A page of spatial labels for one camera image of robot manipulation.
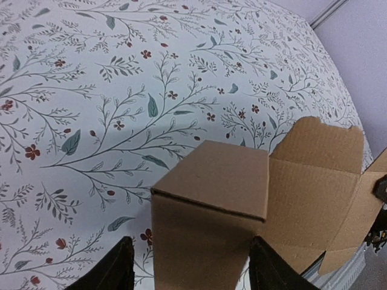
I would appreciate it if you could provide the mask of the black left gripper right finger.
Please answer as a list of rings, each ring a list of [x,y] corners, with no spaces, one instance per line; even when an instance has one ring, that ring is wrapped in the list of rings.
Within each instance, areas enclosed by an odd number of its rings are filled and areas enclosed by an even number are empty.
[[[249,280],[253,290],[317,288],[299,275],[261,236],[255,236],[250,244]]]

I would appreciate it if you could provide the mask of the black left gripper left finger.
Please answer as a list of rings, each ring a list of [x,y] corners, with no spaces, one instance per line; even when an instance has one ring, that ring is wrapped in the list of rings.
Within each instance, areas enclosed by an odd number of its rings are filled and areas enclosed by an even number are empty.
[[[132,238],[122,237],[85,275],[67,286],[71,289],[134,289],[134,246]]]

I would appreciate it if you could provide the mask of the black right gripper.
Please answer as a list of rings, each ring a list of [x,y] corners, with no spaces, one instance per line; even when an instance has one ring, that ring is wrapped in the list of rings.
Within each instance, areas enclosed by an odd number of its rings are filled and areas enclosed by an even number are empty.
[[[378,253],[386,245],[386,175],[378,179],[372,189],[373,195],[383,202],[378,215],[372,224],[364,242],[366,246],[372,246],[375,253]]]

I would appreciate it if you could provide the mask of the brown cardboard box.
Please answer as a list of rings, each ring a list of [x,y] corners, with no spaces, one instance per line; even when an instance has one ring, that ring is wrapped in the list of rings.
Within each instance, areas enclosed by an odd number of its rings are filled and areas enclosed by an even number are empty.
[[[363,132],[299,119],[272,153],[203,141],[151,189],[156,289],[235,289],[255,236],[299,275],[357,251],[383,202],[386,153],[366,169]]]

